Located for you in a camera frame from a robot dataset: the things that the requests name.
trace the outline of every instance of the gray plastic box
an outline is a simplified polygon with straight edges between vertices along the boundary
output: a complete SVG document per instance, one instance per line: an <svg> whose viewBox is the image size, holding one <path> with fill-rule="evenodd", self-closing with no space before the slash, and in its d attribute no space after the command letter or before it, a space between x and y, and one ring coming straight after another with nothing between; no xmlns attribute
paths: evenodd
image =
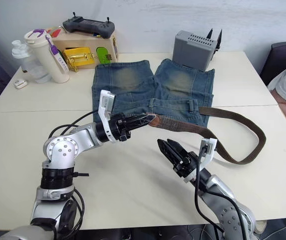
<svg viewBox="0 0 286 240"><path fill-rule="evenodd" d="M173 61L179 65L205 71L211 61L216 40L179 31L175 37Z"/></svg>

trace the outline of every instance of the denim shorts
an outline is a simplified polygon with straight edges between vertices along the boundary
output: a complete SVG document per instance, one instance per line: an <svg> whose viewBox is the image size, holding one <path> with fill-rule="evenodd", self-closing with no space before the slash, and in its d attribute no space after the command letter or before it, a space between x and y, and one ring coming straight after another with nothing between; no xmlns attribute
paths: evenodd
<svg viewBox="0 0 286 240"><path fill-rule="evenodd" d="M155 113L172 119L207 126L209 116L198 107L210 107L215 70L200 71L165 59L153 75L147 60L100 64L92 86L93 109L98 109L102 89L116 94L112 114L127 117ZM99 121L94 114L94 121Z"/></svg>

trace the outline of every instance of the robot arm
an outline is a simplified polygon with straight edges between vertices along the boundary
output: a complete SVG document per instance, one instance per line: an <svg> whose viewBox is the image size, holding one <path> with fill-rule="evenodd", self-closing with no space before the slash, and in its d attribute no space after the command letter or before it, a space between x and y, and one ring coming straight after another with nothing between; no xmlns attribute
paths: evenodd
<svg viewBox="0 0 286 240"><path fill-rule="evenodd" d="M161 152L173 164L173 170L178 176L184 177L184 182L190 182L193 186L199 187L198 196L216 215L219 226L223 230L224 239L257 240L254 236L256 224L254 214L236 200L233 192L216 175L211 175L205 169L206 164L213 158L216 139L204 138L199 156L194 152L187 152L173 140L159 139L157 142Z"/></svg>
<svg viewBox="0 0 286 240"><path fill-rule="evenodd" d="M56 240L71 237L76 227L76 211L78 208L80 210L73 197L74 192L78 193L73 178L88 176L86 173L74 172L76 157L83 151L100 147L104 142L126 141L131 137L131 130L145 126L155 118L154 114L125 117L120 113L110 116L114 98L115 95L109 91L101 91L98 110L101 122L79 126L68 134L51 137L45 142L43 152L47 159L42 163L42 179L36 189L31 223L6 233L0 240Z"/></svg>

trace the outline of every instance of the brown belt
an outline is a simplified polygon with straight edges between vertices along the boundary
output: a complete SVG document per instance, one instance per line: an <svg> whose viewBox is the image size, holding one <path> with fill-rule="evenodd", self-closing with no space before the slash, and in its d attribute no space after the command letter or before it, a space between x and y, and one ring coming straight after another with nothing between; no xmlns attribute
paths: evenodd
<svg viewBox="0 0 286 240"><path fill-rule="evenodd" d="M213 108L213 107L199 107L199 113L203 115L209 115L209 116L214 116L214 117L219 117L219 118L225 118L225 119L232 119L236 120L245 126L247 126L250 130L252 130L258 137L259 142L255 149L243 160L241 161L236 161L233 159L229 153L226 151L222 143L218 140L217 141L217 152L219 153L220 156L222 156L226 161L229 161L234 164L248 164L252 162L259 152L262 150L263 146L265 145L266 142L266 136L264 132L256 125L254 124L251 120L248 118L245 118L244 116L232 112L232 111L227 111L227 110L222 110L219 108ZM156 118L149 123L150 126L160 128L160 129L166 129L170 130L173 132L189 132L189 133L196 133L204 138L213 138L213 139L218 139L215 134L212 133L208 128L203 127L203 126L198 126L192 123L188 122L183 122L183 121L178 121L171 119L169 117L161 116L161 115L156 115Z"/></svg>

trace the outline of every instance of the floor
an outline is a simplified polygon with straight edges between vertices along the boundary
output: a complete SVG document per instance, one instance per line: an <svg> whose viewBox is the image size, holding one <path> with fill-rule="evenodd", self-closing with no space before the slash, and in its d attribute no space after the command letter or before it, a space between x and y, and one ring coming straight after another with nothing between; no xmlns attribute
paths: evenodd
<svg viewBox="0 0 286 240"><path fill-rule="evenodd" d="M8 83L9 78L0 78L0 94ZM274 219L269 220L267 228L264 233L260 236L260 240L265 239L269 234L286 227L285 219ZM213 228L210 225L189 225L189 226L171 226L171 227L140 227L131 229L104 229L104 230L82 230L78 233L77 240L119 240L131 239L135 240L158 240L158 239L173 239L173 240L198 240L202 229L204 228L201 240L213 240L215 234ZM166 235L180 233L181 238L178 237L167 237ZM277 232L276 234L268 237L269 240L286 240L286 228Z"/></svg>

